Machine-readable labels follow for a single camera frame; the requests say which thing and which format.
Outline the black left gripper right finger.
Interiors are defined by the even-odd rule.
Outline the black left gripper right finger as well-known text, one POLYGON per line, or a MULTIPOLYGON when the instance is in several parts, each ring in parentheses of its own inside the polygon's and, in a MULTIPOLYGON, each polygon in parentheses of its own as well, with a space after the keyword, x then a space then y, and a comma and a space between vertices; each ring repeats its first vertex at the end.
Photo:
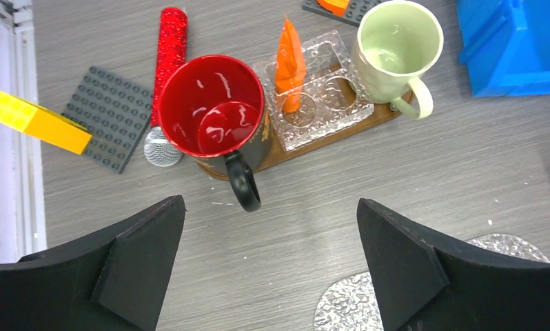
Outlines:
POLYGON ((386 330, 550 330, 550 263, 476 247, 371 199, 356 218, 386 330))

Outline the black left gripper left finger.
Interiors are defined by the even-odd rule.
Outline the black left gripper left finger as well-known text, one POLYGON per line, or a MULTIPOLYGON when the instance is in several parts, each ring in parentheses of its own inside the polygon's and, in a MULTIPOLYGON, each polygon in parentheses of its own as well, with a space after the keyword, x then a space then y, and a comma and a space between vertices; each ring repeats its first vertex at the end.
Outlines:
POLYGON ((155 330, 185 221, 170 196, 122 221, 0 263, 0 330, 155 330))

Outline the clear glass toothbrush holder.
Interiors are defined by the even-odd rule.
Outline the clear glass toothbrush holder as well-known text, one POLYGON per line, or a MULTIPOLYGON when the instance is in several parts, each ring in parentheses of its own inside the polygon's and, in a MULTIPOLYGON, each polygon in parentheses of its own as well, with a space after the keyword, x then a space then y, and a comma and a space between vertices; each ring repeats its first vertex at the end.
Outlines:
POLYGON ((252 64, 286 153, 352 127, 374 113, 337 30, 304 42, 302 51, 307 68, 304 83, 286 92, 276 90, 276 56, 252 64))

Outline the light green mug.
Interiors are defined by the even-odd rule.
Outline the light green mug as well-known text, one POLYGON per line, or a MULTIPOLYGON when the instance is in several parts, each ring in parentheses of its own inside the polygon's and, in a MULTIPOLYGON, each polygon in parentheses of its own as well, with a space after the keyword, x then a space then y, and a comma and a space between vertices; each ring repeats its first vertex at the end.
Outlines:
POLYGON ((439 60, 444 33, 433 12, 413 1, 386 1, 360 22, 351 51, 368 99, 424 119, 434 100, 422 76, 439 60))

